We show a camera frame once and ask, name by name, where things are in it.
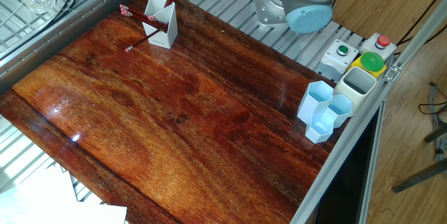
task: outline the red push button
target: red push button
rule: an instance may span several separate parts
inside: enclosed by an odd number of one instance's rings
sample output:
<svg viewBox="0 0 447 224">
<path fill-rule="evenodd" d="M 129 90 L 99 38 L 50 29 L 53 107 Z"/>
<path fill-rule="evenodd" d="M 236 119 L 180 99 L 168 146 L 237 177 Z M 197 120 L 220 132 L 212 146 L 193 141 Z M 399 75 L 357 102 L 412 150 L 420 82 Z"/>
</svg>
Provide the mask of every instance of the red push button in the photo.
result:
<svg viewBox="0 0 447 224">
<path fill-rule="evenodd" d="M 379 36 L 377 38 L 377 44 L 382 46 L 382 47 L 386 47 L 391 43 L 391 40 L 389 37 L 387 36 Z"/>
</svg>

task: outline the wooden tabletop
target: wooden tabletop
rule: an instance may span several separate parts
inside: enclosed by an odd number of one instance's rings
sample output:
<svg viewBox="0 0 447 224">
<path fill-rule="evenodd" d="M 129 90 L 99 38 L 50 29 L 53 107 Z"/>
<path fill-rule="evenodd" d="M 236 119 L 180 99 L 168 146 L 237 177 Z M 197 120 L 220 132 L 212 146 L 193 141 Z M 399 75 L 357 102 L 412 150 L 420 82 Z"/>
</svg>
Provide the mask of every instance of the wooden tabletop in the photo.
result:
<svg viewBox="0 0 447 224">
<path fill-rule="evenodd" d="M 113 13 L 0 97 L 0 114 L 131 223 L 289 223 L 343 129 L 313 144 L 296 117 L 325 79 L 176 4 L 171 50 L 125 53 L 144 32 Z"/>
</svg>

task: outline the wooden floor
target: wooden floor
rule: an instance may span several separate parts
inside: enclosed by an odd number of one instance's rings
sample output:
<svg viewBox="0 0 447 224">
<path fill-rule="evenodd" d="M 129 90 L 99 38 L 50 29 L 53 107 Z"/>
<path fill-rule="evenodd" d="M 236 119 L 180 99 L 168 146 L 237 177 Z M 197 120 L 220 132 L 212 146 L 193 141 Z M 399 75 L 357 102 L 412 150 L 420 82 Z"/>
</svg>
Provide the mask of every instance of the wooden floor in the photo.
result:
<svg viewBox="0 0 447 224">
<path fill-rule="evenodd" d="M 338 0 L 335 21 L 364 37 L 387 34 L 396 43 L 431 1 Z M 432 131 L 431 117 L 421 114 L 418 104 L 428 102 L 430 81 L 447 89 L 446 45 L 447 31 L 417 53 L 388 96 L 368 223 L 446 223 L 446 175 L 398 194 L 391 191 L 405 177 L 435 162 L 434 143 L 423 142 Z"/>
</svg>

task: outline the light blue cap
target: light blue cap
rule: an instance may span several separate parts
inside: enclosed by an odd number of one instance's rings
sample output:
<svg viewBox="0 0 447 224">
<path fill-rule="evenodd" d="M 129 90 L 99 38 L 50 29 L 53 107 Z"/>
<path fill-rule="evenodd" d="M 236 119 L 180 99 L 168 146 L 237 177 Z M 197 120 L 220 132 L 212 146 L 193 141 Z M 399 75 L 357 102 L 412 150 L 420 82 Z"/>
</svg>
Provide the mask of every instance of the light blue cap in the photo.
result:
<svg viewBox="0 0 447 224">
<path fill-rule="evenodd" d="M 311 33 L 326 26 L 332 19 L 332 9 L 326 5 L 297 8 L 286 16 L 289 27 L 296 33 Z"/>
</svg>

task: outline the metal bracket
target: metal bracket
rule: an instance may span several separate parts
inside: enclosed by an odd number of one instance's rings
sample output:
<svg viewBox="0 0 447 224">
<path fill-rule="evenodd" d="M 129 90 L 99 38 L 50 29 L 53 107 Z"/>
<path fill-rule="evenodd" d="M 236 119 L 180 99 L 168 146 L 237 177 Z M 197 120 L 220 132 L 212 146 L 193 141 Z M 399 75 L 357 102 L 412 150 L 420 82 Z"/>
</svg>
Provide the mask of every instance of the metal bracket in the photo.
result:
<svg viewBox="0 0 447 224">
<path fill-rule="evenodd" d="M 390 70 L 385 74 L 384 80 L 386 82 L 394 82 L 401 72 L 402 69 L 400 67 L 391 66 Z"/>
<path fill-rule="evenodd" d="M 253 0 L 259 25 L 267 28 L 288 27 L 280 0 Z"/>
</svg>

